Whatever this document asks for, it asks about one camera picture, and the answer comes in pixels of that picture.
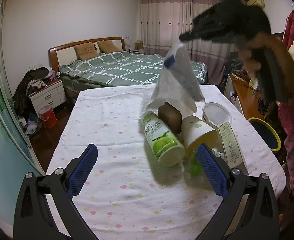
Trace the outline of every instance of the pillow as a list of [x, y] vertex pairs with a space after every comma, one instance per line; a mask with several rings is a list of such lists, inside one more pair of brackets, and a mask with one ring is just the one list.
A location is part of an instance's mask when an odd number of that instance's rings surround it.
[[99, 56], [92, 42], [76, 45], [74, 49], [75, 49], [77, 58], [81, 60], [87, 60], [87, 59]]
[[97, 42], [100, 52], [103, 53], [112, 53], [120, 51], [112, 41], [98, 41]]

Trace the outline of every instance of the bedside lamp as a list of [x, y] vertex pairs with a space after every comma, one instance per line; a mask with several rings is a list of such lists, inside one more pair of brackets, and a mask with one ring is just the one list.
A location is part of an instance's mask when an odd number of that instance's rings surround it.
[[129, 36], [124, 38], [125, 47], [128, 52], [131, 52], [131, 38]]
[[135, 42], [135, 49], [144, 49], [143, 42], [140, 41], [140, 40], [137, 40], [137, 41]]

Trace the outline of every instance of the person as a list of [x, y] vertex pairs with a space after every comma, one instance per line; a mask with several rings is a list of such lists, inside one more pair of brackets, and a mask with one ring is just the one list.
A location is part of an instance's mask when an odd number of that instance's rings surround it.
[[294, 61], [284, 44], [275, 36], [258, 33], [255, 38], [247, 43], [244, 49], [239, 51], [239, 59], [244, 63], [248, 75], [251, 77], [254, 77], [255, 72], [261, 68], [261, 64], [252, 59], [251, 50], [260, 48], [273, 50], [284, 74], [285, 85], [289, 91], [288, 102], [280, 103], [279, 105], [278, 118], [288, 135], [284, 144], [287, 151], [286, 161], [290, 177], [289, 191], [290, 195], [294, 198]]

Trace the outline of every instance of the paper cup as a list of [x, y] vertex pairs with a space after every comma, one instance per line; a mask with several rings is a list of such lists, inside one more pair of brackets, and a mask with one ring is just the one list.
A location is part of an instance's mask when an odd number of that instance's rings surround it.
[[205, 143], [212, 149], [218, 138], [218, 132], [194, 115], [182, 120], [181, 134], [183, 146], [186, 149], [186, 157], [190, 157], [194, 148]]

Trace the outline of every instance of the yellow bin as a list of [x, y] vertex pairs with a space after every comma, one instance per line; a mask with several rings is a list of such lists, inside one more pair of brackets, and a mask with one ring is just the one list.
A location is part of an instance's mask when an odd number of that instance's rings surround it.
[[266, 142], [270, 150], [277, 153], [281, 148], [281, 140], [277, 132], [267, 122], [259, 118], [251, 117], [248, 121]]

